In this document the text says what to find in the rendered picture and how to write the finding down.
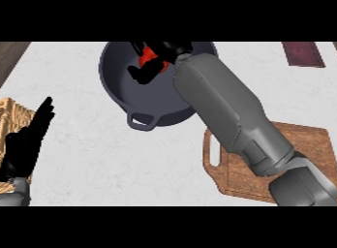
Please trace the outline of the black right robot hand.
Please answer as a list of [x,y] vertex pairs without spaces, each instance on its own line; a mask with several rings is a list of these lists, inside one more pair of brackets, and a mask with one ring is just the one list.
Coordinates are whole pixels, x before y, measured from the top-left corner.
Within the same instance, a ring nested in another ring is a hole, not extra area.
[[193,51],[190,42],[131,42],[131,46],[138,57],[143,55],[144,47],[149,47],[157,54],[157,57],[143,67],[126,67],[131,77],[140,84],[147,84],[154,79],[156,75],[162,72],[165,61],[174,64],[178,56],[181,54],[190,54]]

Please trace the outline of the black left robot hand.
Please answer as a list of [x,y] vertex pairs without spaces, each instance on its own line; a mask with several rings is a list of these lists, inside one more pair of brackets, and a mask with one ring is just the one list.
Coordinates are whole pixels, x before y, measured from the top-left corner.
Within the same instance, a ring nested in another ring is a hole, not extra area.
[[29,177],[37,164],[41,142],[47,134],[53,112],[53,98],[47,97],[38,107],[29,125],[6,136],[6,154],[0,168],[0,182]]

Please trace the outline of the red tomato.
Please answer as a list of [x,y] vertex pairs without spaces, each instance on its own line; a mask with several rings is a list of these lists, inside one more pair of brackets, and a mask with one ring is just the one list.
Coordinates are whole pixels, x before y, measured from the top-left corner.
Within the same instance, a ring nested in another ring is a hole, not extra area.
[[[146,46],[143,48],[143,55],[138,57],[138,66],[143,67],[144,64],[157,57],[157,54],[154,53],[154,51]],[[165,61],[163,62],[163,68],[162,68],[162,72],[168,69],[169,67],[169,62]]]

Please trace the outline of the dark grey pot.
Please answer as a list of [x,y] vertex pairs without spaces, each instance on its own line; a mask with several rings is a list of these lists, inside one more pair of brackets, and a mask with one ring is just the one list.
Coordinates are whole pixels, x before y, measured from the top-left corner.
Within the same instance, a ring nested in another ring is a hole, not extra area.
[[129,42],[107,42],[98,65],[104,89],[126,113],[126,125],[140,131],[152,131],[182,122],[196,113],[175,91],[174,65],[147,84],[131,77],[128,66],[138,67],[138,55]]

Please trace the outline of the brown wooden cutting board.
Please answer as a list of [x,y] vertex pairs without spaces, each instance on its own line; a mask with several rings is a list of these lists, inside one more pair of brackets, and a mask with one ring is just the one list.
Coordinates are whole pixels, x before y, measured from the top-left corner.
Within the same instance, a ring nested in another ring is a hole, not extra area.
[[[274,122],[274,126],[337,187],[337,161],[327,130],[280,122]],[[218,191],[233,197],[274,202],[268,192],[268,183],[275,179],[275,176],[256,177],[240,156],[227,153],[224,148],[219,149],[218,153],[219,162],[216,165],[212,164],[210,156],[215,154],[210,149],[212,136],[212,131],[206,130],[203,166],[216,183]]]

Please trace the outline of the dark red flat block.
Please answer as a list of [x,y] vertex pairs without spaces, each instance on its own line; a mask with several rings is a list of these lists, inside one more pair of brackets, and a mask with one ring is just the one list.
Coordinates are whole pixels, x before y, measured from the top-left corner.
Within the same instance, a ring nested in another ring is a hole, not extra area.
[[290,66],[324,68],[324,62],[315,42],[283,42]]

